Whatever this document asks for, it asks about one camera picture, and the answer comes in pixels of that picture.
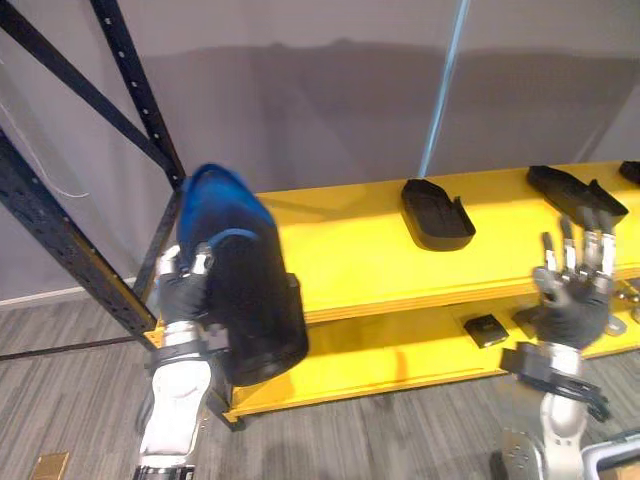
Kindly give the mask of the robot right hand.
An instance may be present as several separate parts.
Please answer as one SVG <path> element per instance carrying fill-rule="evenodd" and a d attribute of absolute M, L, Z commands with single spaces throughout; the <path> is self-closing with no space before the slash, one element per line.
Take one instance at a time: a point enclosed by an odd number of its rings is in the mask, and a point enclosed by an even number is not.
<path fill-rule="evenodd" d="M 542 234 L 544 264 L 532 272 L 541 298 L 534 328 L 541 342 L 582 351 L 605 332 L 616 257 L 616 237 L 611 215 L 583 208 L 582 263 L 577 264 L 569 219 L 560 220 L 564 265 L 558 267 L 551 235 Z"/>

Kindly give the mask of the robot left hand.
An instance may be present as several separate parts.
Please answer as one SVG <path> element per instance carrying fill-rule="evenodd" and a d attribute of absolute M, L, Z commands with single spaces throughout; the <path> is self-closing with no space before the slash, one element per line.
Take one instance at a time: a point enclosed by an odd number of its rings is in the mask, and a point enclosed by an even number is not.
<path fill-rule="evenodd" d="M 156 280 L 162 321 L 172 324 L 180 321 L 198 323 L 204 330 L 218 323 L 214 319 L 209 300 L 212 250 L 207 243 L 197 246 L 189 267 L 179 265 L 179 245 L 169 247 L 156 264 Z"/>

